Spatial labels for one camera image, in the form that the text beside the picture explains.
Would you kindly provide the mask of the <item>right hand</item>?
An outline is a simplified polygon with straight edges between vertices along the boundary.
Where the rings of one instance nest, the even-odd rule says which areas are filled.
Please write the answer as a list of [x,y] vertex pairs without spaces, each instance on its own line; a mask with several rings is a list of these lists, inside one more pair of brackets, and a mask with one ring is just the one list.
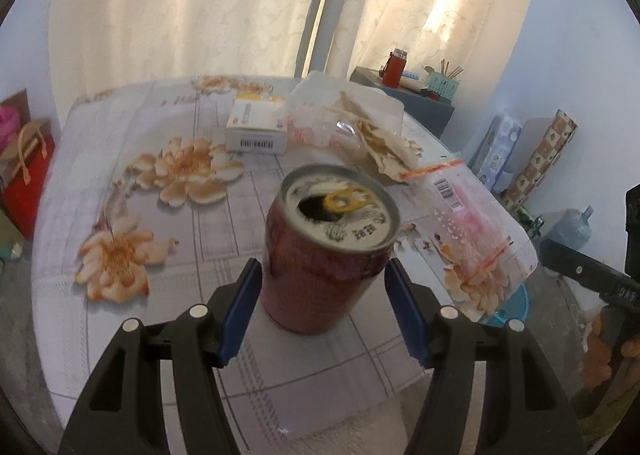
[[[602,319],[598,314],[591,323],[591,331],[587,337],[587,351],[582,358],[582,382],[588,389],[605,383],[612,377],[612,348],[601,338]],[[640,339],[636,335],[622,345],[623,357],[629,359],[622,383],[622,392],[634,389],[639,383]]]

